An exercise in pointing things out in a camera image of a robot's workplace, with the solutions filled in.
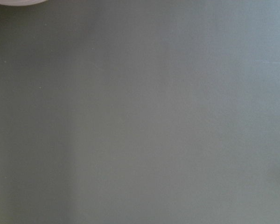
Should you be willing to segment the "pink ice bowl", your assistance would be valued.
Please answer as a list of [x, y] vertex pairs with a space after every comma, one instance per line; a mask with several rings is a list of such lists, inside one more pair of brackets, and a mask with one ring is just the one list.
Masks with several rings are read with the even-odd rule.
[[4, 6], [30, 6], [43, 3], [46, 0], [0, 0], [0, 5]]

